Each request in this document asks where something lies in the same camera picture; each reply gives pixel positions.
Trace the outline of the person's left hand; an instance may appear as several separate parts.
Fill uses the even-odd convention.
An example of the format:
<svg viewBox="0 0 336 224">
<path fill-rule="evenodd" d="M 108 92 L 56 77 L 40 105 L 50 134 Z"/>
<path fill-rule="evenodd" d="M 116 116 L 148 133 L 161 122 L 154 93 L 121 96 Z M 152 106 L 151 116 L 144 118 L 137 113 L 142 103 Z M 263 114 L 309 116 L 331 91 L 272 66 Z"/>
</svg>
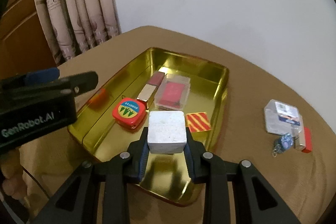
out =
<svg viewBox="0 0 336 224">
<path fill-rule="evenodd" d="M 2 183 L 3 192 L 15 200 L 25 198 L 27 196 L 27 184 L 23 180 L 23 167 L 18 148 L 1 156 L 1 172 L 5 177 Z"/>
</svg>

